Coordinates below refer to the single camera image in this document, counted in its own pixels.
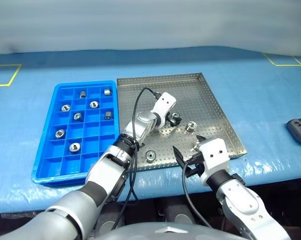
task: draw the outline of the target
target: blue plastic tray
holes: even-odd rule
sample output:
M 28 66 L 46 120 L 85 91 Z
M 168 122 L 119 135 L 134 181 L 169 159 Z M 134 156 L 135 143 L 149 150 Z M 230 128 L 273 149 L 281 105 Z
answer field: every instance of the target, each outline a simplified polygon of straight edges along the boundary
M 104 95 L 110 89 L 111 95 Z M 80 98 L 86 91 L 86 98 Z M 97 101 L 98 108 L 90 102 Z M 70 105 L 70 111 L 62 111 Z M 105 120 L 105 112 L 113 113 L 113 119 Z M 81 113 L 81 121 L 74 114 Z M 56 131 L 64 129 L 62 139 L 56 139 Z M 84 183 L 91 166 L 99 159 L 120 133 L 118 98 L 113 81 L 63 83 L 55 87 L 40 139 L 32 180 L 37 184 L 59 186 Z M 72 153 L 69 146 L 80 143 L 80 151 Z

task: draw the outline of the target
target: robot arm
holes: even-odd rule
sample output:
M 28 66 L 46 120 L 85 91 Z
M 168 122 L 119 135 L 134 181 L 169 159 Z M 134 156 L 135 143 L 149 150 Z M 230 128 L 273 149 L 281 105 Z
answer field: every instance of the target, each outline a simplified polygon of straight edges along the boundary
M 245 186 L 239 175 L 228 173 L 230 158 L 223 139 L 204 140 L 198 150 L 199 153 L 187 161 L 188 165 L 195 165 L 195 168 L 189 168 L 186 177 L 199 175 L 201 183 L 216 193 L 225 216 L 243 237 L 252 240 L 290 240 L 283 227 L 269 215 L 262 199 Z M 182 159 L 178 156 L 176 159 L 182 166 Z
M 154 129 L 165 125 L 176 99 L 164 92 L 151 111 L 135 118 L 137 146 Z M 38 214 L 23 227 L 3 235 L 0 240 L 85 240 L 94 227 L 106 202 L 114 201 L 122 192 L 135 149 L 133 123 L 130 122 L 90 169 L 85 185 L 67 193 L 54 205 Z

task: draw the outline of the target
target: blue tablecloth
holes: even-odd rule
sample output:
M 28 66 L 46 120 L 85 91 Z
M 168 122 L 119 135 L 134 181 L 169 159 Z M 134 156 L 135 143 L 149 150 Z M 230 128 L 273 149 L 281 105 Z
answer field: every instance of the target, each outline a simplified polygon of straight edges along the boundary
M 294 64 L 289 56 L 269 56 Z M 31 172 L 55 85 L 116 78 L 202 72 L 248 154 L 229 163 L 248 185 L 301 178 L 301 145 L 286 122 L 301 118 L 301 66 L 275 66 L 260 52 L 227 47 L 86 50 L 0 55 L 0 65 L 22 64 L 10 86 L 0 86 L 0 213 L 43 210 L 80 186 L 50 188 Z M 0 66 L 0 81 L 11 69 Z M 184 194 L 179 167 L 139 172 L 139 198 Z M 209 191 L 197 176 L 191 193 Z M 128 192 L 125 187 L 119 200 Z

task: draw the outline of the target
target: white wall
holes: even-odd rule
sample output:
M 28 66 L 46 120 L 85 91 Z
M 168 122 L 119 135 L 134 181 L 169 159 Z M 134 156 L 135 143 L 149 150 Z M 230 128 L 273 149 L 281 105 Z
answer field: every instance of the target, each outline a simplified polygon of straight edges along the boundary
M 301 56 L 301 0 L 0 0 L 0 53 L 194 46 Z

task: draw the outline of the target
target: stainless steel tray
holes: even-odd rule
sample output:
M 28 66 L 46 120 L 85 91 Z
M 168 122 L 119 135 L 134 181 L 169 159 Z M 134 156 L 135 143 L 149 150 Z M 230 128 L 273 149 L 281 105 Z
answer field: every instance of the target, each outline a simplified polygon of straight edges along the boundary
M 197 140 L 196 135 L 207 139 L 224 139 L 230 158 L 237 158 L 247 153 L 202 73 L 118 78 L 120 130 L 123 130 L 132 119 L 136 98 L 144 87 L 173 95 L 177 102 L 171 112 L 179 113 L 182 121 L 177 127 L 166 125 L 160 131 L 155 130 L 146 137 L 145 146 L 138 152 L 138 170 L 176 166 L 173 145 L 180 150 L 186 160 L 195 153 L 191 149 Z M 154 97 L 146 91 L 138 102 L 137 111 L 150 110 L 154 103 Z M 197 123 L 197 129 L 193 134 L 185 133 L 189 121 Z M 148 150 L 156 152 L 156 160 L 153 163 L 146 162 L 145 154 Z

